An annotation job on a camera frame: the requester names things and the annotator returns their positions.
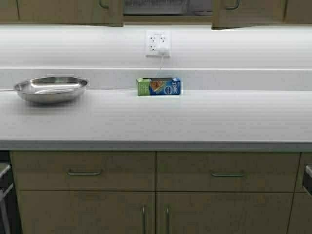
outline dishwasher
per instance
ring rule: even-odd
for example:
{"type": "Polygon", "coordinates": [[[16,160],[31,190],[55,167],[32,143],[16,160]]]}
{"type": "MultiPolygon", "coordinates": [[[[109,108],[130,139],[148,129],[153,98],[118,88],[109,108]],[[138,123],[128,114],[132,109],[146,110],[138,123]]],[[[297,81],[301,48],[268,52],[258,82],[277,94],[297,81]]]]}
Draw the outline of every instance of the dishwasher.
{"type": "Polygon", "coordinates": [[[312,195],[312,164],[306,166],[303,176],[303,187],[312,195]]]}
{"type": "MultiPolygon", "coordinates": [[[[19,208],[17,203],[17,197],[16,197],[16,190],[14,187],[14,179],[13,179],[13,172],[10,168],[11,161],[9,152],[0,151],[0,165],[8,165],[7,169],[5,170],[5,175],[1,176],[0,179],[0,194],[6,193],[4,196],[4,206],[6,209],[6,216],[8,220],[8,225],[10,229],[11,234],[21,234],[21,224],[20,224],[20,214],[19,214],[19,208]]],[[[1,210],[0,213],[0,234],[6,234],[6,222],[4,222],[3,213],[1,210]]]]}

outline bowl rim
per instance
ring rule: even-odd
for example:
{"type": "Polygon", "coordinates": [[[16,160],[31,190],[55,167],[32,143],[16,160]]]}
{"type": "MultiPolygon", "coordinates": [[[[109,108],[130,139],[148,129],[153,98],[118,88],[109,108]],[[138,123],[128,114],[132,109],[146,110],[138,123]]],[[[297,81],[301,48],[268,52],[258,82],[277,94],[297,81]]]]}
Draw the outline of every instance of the bowl rim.
{"type": "Polygon", "coordinates": [[[19,82],[17,84],[14,85],[13,89],[17,92],[17,93],[22,93],[22,94],[30,94],[30,95],[36,95],[36,96],[49,96],[49,95],[55,95],[55,94],[70,94],[70,93],[73,93],[73,92],[76,92],[78,90],[81,90],[81,89],[86,89],[87,85],[89,84],[89,80],[87,79],[82,79],[82,78],[79,78],[79,77],[75,77],[75,76],[70,76],[70,77],[67,77],[67,76],[50,76],[50,77],[40,77],[40,78],[33,78],[33,79],[27,79],[27,80],[24,80],[22,82],[19,82]],[[38,79],[46,79],[46,78],[61,78],[61,77],[64,77],[64,78],[75,78],[75,79],[78,79],[78,80],[82,80],[82,81],[85,81],[86,84],[75,89],[75,90],[72,90],[72,91],[68,91],[68,92],[56,92],[56,93],[51,93],[51,94],[34,94],[34,93],[29,93],[29,92],[24,92],[24,91],[21,91],[21,90],[18,90],[17,87],[19,87],[20,85],[23,85],[25,83],[30,83],[34,80],[38,80],[38,79]]]}

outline countertop edge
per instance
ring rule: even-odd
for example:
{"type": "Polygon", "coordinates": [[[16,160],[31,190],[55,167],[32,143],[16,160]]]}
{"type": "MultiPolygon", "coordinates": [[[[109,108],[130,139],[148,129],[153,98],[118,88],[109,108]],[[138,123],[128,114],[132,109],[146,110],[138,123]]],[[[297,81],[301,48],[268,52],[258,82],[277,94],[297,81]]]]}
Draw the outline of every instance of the countertop edge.
{"type": "Polygon", "coordinates": [[[113,142],[0,140],[0,150],[312,152],[312,142],[113,142]]]}

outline cardboard box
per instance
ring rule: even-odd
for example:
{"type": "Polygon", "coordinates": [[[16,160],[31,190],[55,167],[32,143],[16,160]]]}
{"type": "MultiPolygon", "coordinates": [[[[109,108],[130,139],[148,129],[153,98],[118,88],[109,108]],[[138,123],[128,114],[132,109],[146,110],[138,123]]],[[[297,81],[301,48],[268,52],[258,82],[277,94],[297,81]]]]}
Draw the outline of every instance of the cardboard box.
{"type": "Polygon", "coordinates": [[[138,78],[136,87],[138,96],[181,94],[179,78],[138,78]]]}

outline charging cable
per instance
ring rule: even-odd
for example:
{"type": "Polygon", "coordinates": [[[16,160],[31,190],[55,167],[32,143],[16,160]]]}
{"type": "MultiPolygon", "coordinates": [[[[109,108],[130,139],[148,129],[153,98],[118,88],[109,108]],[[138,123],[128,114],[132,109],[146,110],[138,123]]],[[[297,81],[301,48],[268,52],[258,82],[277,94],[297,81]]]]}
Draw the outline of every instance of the charging cable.
{"type": "Polygon", "coordinates": [[[160,60],[160,67],[159,67],[159,70],[157,71],[156,73],[156,78],[159,78],[159,75],[160,75],[160,72],[161,72],[161,69],[162,69],[162,63],[164,61],[164,55],[161,56],[161,60],[160,60]]]}
{"type": "Polygon", "coordinates": [[[160,75],[160,72],[161,72],[161,69],[162,69],[162,65],[163,65],[163,61],[164,61],[164,57],[165,56],[170,56],[169,48],[165,47],[165,46],[158,47],[158,53],[159,53],[159,55],[161,55],[161,60],[160,60],[159,70],[157,71],[157,74],[156,74],[156,78],[159,78],[159,75],[160,75]]]}

